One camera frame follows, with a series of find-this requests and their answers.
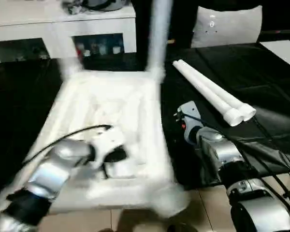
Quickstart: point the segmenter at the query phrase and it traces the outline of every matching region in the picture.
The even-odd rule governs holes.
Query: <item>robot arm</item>
[[[51,148],[23,188],[9,196],[10,205],[0,213],[0,231],[36,230],[38,224],[76,167],[90,161],[98,168],[105,159],[126,154],[123,136],[111,128],[90,144],[65,139]]]
[[[178,114],[200,118],[193,101]],[[202,148],[226,187],[231,216],[237,231],[277,232],[290,230],[290,215],[283,204],[259,180],[233,142],[199,121],[184,116],[185,140]]]

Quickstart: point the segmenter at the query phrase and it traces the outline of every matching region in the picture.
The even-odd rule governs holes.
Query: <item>white pvc pipe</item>
[[[185,69],[178,61],[174,61],[173,65],[223,115],[223,119],[230,126],[234,127],[243,121],[243,115],[237,109],[232,108],[217,96],[203,82],[195,78],[188,69]]]
[[[182,65],[183,68],[190,71],[194,75],[195,79],[199,79],[200,81],[202,81],[209,89],[211,89],[214,93],[216,93],[227,104],[240,111],[244,117],[244,121],[250,120],[256,114],[256,109],[254,109],[252,106],[238,100],[235,96],[225,91],[215,82],[208,79],[206,76],[204,76],[202,73],[200,73],[199,71],[188,65],[182,59],[180,59],[178,63]]]

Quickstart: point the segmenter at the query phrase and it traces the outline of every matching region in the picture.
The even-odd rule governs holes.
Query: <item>tiled floor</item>
[[[279,175],[290,189],[290,176]],[[272,177],[265,180],[279,193]],[[170,224],[186,223],[198,232],[233,232],[230,205],[223,186],[190,191],[189,207],[173,218],[163,220],[149,210],[90,210],[46,217],[41,232],[98,232],[112,228],[118,232],[165,232]]]

